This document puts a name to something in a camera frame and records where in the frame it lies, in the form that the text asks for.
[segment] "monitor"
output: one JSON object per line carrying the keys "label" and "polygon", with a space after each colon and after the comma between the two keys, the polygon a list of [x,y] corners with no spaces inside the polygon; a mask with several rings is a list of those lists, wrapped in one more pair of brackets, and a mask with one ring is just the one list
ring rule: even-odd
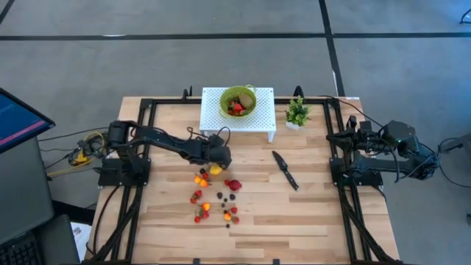
{"label": "monitor", "polygon": [[0,88],[0,154],[55,126],[55,123]]}

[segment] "white perforated stand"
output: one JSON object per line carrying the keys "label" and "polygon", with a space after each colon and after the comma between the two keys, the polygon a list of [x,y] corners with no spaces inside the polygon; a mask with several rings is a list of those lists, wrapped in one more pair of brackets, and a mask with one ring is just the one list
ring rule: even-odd
{"label": "white perforated stand", "polygon": [[219,99],[226,89],[203,88],[199,130],[206,136],[217,133],[224,126],[231,132],[264,132],[268,133],[268,142],[272,142],[277,131],[273,88],[256,88],[257,105],[242,119],[220,114]]}

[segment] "wooden tabletop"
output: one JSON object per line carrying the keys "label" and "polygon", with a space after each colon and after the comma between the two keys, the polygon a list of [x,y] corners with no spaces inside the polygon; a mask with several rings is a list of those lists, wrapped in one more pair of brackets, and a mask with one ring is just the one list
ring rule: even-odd
{"label": "wooden tabletop", "polygon": [[[141,97],[125,97],[120,120],[136,120]],[[357,99],[345,99],[361,109]],[[201,189],[194,183],[199,166],[189,165],[179,155],[151,147],[152,172],[144,188],[138,232],[132,262],[186,263],[201,258],[208,263],[270,264],[279,258],[282,264],[348,264],[349,257],[337,188],[332,184],[328,160],[329,143],[325,140],[324,110],[311,107],[311,120],[301,130],[285,126],[285,105],[276,105],[277,133],[273,143],[266,133],[234,132],[229,147],[233,162],[217,177],[213,185],[202,189],[200,202],[211,204],[210,218],[194,223],[197,208],[189,199]],[[341,106],[344,121],[350,115],[363,116],[348,105]],[[155,126],[171,135],[187,138],[186,127],[198,131],[199,105],[158,105]],[[272,156],[276,150],[289,165],[289,171],[300,186],[298,192],[288,184]],[[226,228],[222,192],[230,191],[223,180],[237,179],[242,189],[229,200],[226,208],[236,206],[239,225]],[[113,190],[104,188],[99,195],[95,221]],[[102,246],[116,226],[123,188],[111,199],[99,228],[98,247]],[[384,198],[371,187],[358,187],[366,227],[393,258],[397,253]],[[93,231],[89,246],[93,242]],[[358,231],[354,228],[358,257],[362,258]],[[120,257],[127,242],[125,230]]]}

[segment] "knife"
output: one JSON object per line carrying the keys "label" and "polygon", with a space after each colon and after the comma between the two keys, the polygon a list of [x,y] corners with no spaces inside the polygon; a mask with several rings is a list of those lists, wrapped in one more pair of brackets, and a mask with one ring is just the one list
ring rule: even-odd
{"label": "knife", "polygon": [[294,181],[293,176],[289,174],[288,172],[288,165],[284,161],[284,159],[279,155],[277,152],[272,151],[273,156],[275,157],[275,160],[278,163],[278,166],[280,167],[281,171],[285,173],[286,178],[289,181],[289,184],[291,184],[291,187],[294,188],[295,191],[299,191],[300,187],[296,184],[296,181]]}

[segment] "green colander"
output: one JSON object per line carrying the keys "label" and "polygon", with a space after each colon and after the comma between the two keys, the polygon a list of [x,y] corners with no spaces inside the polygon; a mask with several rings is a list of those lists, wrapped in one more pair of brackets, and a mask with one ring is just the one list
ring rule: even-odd
{"label": "green colander", "polygon": [[[257,91],[256,88],[254,88],[252,85],[246,85],[246,86],[233,86],[231,88],[226,89],[224,93],[221,95],[221,98],[219,99],[219,104],[221,108],[219,109],[219,112],[221,115],[225,118],[235,118],[235,119],[243,119],[247,117],[248,115],[252,114],[253,110],[257,106],[257,98],[255,97],[255,92]],[[240,94],[246,94],[250,96],[253,100],[253,106],[250,109],[247,109],[248,114],[244,116],[231,116],[229,115],[229,110],[227,108],[229,107],[229,103],[231,100],[236,98]]]}

